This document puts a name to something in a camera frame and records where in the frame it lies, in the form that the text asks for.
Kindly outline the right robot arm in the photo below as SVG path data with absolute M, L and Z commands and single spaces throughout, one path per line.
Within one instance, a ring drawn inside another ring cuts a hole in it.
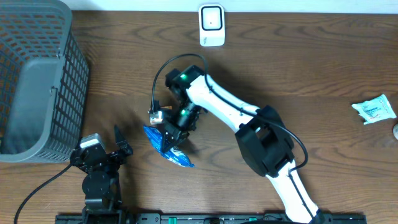
M 302 141 L 283 124 L 270 106 L 260 109 L 220 87 L 195 65 L 177 69 L 165 77 L 166 87 L 180 106 L 164 117 L 161 151 L 170 152 L 195 130 L 201 111 L 208 111 L 233 130 L 245 163 L 261 177 L 270 180 L 285 207 L 287 218 L 295 223 L 322 223 L 325 219 L 311 200 L 298 170 L 292 149 Z

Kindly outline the green lid jar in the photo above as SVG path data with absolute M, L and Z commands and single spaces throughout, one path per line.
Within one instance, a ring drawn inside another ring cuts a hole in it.
M 395 137 L 396 139 L 398 139 L 398 124 L 396 124 L 396 125 L 393 127 L 392 132 L 393 132 L 394 137 Z

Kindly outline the light teal snack packet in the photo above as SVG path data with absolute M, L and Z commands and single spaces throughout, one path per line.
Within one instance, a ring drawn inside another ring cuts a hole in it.
M 397 118 L 385 94 L 362 103 L 354 103 L 351 107 L 363 118 L 364 125 Z

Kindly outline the blue Oreo cookie pack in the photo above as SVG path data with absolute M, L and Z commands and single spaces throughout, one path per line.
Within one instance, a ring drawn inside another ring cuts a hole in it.
M 162 134 L 153 126 L 143 126 L 144 132 L 149 139 L 152 147 L 165 159 L 181 167 L 194 167 L 189 157 L 184 154 L 177 146 L 167 152 L 162 152 Z

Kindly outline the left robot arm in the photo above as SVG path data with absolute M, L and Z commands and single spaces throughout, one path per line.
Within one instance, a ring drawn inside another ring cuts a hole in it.
M 70 156 L 71 165 L 86 173 L 83 223 L 134 223 L 134 216 L 123 207 L 118 172 L 133 150 L 117 126 L 114 135 L 119 147 L 114 152 L 107 153 L 100 135 L 92 134 L 82 138 Z

